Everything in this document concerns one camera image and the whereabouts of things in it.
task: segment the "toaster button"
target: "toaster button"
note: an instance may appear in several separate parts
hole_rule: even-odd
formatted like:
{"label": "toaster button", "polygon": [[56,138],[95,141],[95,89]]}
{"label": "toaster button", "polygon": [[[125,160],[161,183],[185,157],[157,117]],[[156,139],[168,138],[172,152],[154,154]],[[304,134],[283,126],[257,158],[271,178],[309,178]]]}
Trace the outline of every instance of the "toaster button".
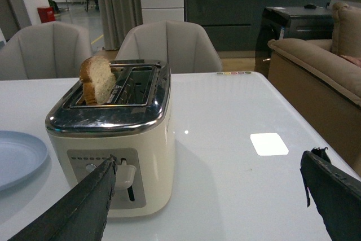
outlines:
{"label": "toaster button", "polygon": [[95,168],[96,168],[96,165],[94,165],[94,164],[87,164],[85,166],[85,169],[87,172],[92,172]]}

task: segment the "toaster lever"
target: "toaster lever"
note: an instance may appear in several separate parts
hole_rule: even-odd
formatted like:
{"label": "toaster lever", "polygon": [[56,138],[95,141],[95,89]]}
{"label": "toaster lever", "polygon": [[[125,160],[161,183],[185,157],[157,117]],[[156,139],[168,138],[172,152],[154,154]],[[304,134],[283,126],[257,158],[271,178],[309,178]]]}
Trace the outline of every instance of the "toaster lever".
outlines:
{"label": "toaster lever", "polygon": [[127,165],[126,160],[121,160],[121,164],[118,165],[116,173],[116,190],[124,190],[131,187],[134,181],[134,175],[137,171],[137,168],[133,165]]}

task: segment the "washing machine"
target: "washing machine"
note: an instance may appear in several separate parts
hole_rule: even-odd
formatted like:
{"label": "washing machine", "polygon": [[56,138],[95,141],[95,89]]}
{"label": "washing machine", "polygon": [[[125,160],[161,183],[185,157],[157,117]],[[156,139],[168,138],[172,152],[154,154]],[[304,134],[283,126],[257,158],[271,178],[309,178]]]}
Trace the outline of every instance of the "washing machine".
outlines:
{"label": "washing machine", "polygon": [[262,13],[261,29],[256,43],[254,70],[268,77],[271,39],[298,38],[302,40],[331,39],[332,11],[322,7],[266,7]]}

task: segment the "red trash can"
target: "red trash can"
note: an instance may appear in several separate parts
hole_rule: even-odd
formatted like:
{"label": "red trash can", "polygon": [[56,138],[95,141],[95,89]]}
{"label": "red trash can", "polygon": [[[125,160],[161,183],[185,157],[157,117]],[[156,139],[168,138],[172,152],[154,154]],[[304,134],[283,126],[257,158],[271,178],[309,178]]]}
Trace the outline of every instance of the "red trash can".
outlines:
{"label": "red trash can", "polygon": [[52,7],[39,7],[38,13],[42,23],[55,21],[54,9]]}

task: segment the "glossy table surface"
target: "glossy table surface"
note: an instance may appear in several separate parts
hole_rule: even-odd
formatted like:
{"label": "glossy table surface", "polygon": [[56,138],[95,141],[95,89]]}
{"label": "glossy table surface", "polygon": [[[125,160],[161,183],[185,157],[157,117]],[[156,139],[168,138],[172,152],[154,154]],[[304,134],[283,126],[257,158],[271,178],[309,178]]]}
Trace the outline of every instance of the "glossy table surface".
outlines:
{"label": "glossy table surface", "polygon": [[[0,81],[0,130],[25,132],[49,149],[29,179],[0,191],[6,240],[69,191],[45,117],[77,81]],[[329,147],[260,74],[172,75],[176,165],[159,212],[108,220],[103,240],[330,240],[300,174],[305,150]],[[259,156],[251,134],[277,133],[287,155]],[[331,149],[333,165],[357,177]]]}

